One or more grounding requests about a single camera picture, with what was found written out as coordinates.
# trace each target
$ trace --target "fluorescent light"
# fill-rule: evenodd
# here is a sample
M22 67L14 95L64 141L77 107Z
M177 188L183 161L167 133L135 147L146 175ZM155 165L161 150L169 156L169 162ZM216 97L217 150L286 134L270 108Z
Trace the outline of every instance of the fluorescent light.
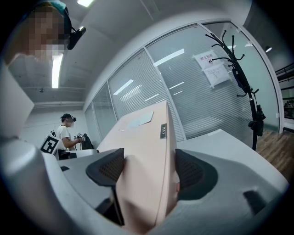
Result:
M269 52L271 49L272 49L271 47L270 47L270 48L268 48L268 49L266 50L266 53L267 53L267 52Z
M159 102L161 102L161 101L164 101L165 100L165 98L164 99L162 99L162 100L160 100L160 101L157 101L156 103L159 103Z
M88 7L93 0L78 0L78 3L82 6Z
M125 101L128 98L132 97L133 95L137 94L139 92L139 88L142 87L142 85L136 86L133 90L129 91L127 94L125 94L123 97L120 98L121 101Z
M177 93L175 93L175 94L173 94L173 95L176 95L176 94L181 93L181 92L183 92L183 90L181 90L180 92L177 92Z
M164 63L164 62L166 62L166 61L168 61L168 60L170 60L170 59L172 59L172 58L174 58L176 56L179 56L179 55L181 55L183 53L185 53L184 49L178 50L178 51L166 56L165 58L162 58L161 60L155 62L153 65L154 65L154 67L156 67L156 66L158 66L158 65L160 65L160 64L162 64L162 63Z
M117 95L119 92L121 92L123 89L125 89L128 85L130 85L133 82L132 79L130 79L129 81L127 81L121 88L119 88L114 95Z
M148 101L148 100L150 100L150 99L152 99L152 98L154 98L154 97L156 97L156 96L158 96L159 94L156 94L156 95L154 95L154 96L152 96L152 97L150 97L150 98L148 98L147 100L145 100L145 101Z
M177 87L177 86L179 86L179 85L181 85L181 84L183 84L184 82L182 82L182 83L179 83L179 84L177 84L177 85L175 85L175 86L172 86L170 89L173 89L174 87Z
M53 57L52 88L58 88L59 72L60 72L62 57L63 57L63 54Z

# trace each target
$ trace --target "black mesh pad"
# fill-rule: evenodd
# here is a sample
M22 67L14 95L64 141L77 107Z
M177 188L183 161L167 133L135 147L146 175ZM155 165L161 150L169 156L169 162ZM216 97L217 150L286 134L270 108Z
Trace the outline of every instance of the black mesh pad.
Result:
M91 163L86 169L86 174L100 186L115 186L123 169L124 149L119 148Z
M175 150L175 170L180 178L178 200L204 197L217 183L216 169L181 149Z

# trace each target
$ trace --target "wooden floor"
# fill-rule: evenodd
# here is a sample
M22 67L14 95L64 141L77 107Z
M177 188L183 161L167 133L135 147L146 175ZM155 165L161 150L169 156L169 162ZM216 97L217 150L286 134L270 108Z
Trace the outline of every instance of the wooden floor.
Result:
M294 133L265 130L258 137L256 151L290 181L294 172Z

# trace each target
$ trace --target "paper sign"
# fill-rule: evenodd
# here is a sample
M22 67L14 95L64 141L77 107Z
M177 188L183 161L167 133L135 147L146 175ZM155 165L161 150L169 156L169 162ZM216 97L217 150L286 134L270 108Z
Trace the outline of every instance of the paper sign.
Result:
M219 83L231 79L223 62L220 60L212 60L217 58L213 50L195 56L193 55L193 57L202 68L212 88Z
M209 67L213 67L215 65L221 64L220 60L213 61L212 59L216 59L217 56L213 50L209 50L207 52L198 54L198 55L193 55L195 60L198 62L200 67L204 70Z
M212 86L215 86L230 79L226 68L222 64L207 68L203 72L207 76L210 85Z

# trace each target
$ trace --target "black cap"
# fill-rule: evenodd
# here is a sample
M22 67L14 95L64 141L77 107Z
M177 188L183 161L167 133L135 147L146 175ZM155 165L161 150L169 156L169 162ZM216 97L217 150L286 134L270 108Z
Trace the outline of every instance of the black cap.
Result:
M62 117L60 117L61 119L63 119L63 118L72 118L73 119L73 121L75 122L77 119L76 118L74 118L72 115L70 115L69 113L65 113Z

